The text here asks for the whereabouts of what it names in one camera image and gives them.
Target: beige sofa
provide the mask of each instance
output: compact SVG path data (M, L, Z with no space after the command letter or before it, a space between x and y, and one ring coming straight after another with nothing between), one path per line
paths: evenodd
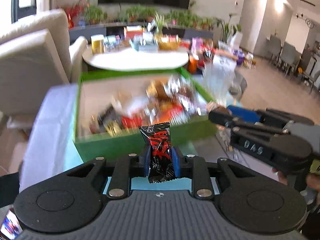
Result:
M8 127L32 126L50 87L78 81L87 44L79 37L70 46L62 9L25 17L0 31L0 111L11 117Z

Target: orange box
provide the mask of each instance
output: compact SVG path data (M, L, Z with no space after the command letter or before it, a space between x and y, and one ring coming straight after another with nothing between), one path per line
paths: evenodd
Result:
M128 26L124 27L125 39L133 39L135 35L142 35L143 29L141 26Z

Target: yellow basket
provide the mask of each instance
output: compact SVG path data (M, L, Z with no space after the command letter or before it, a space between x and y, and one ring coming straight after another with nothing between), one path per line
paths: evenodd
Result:
M170 41L170 42L163 42L161 41L161 37L157 37L158 45L160 50L177 50L179 47L179 41Z

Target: wooden floor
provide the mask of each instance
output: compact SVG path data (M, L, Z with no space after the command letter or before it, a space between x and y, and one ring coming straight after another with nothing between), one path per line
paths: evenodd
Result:
M295 78L285 77L267 60L257 59L255 69L241 67L248 88L241 103L250 109L276 108L299 114L320 124L320 92L298 82Z

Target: phone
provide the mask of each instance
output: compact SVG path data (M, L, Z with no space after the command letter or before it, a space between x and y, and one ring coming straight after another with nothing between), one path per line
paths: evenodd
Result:
M2 238L14 240L18 235L21 234L22 228L19 221L14 214L13 208L10 208L2 222L0 232Z

